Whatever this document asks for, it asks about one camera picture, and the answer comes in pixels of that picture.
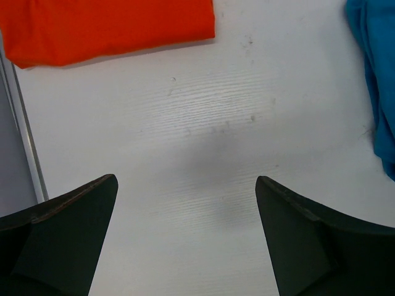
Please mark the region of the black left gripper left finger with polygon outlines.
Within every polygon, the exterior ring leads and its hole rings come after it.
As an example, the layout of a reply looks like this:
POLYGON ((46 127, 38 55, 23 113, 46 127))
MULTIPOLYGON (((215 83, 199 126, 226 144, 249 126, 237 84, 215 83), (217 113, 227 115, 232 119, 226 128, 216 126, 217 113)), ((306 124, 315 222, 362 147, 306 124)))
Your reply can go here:
POLYGON ((118 191, 115 175, 1 218, 1 295, 88 295, 118 191))

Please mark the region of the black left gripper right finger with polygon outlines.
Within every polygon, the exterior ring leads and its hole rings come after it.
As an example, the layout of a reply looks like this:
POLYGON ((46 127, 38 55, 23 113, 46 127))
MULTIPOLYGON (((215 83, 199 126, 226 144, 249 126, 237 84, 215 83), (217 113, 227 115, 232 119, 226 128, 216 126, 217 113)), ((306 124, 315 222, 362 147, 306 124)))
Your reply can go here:
POLYGON ((256 199, 280 295, 394 295, 394 228, 303 197, 267 176, 256 199))

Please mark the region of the teal blue t shirt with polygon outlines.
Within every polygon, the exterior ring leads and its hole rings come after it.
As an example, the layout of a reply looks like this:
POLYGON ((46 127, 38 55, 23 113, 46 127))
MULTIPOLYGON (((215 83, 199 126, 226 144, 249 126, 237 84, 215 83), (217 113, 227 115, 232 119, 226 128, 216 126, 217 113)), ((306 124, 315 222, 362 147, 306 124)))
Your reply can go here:
POLYGON ((364 55, 375 126, 373 150, 394 179, 394 1, 346 1, 344 10, 364 55))

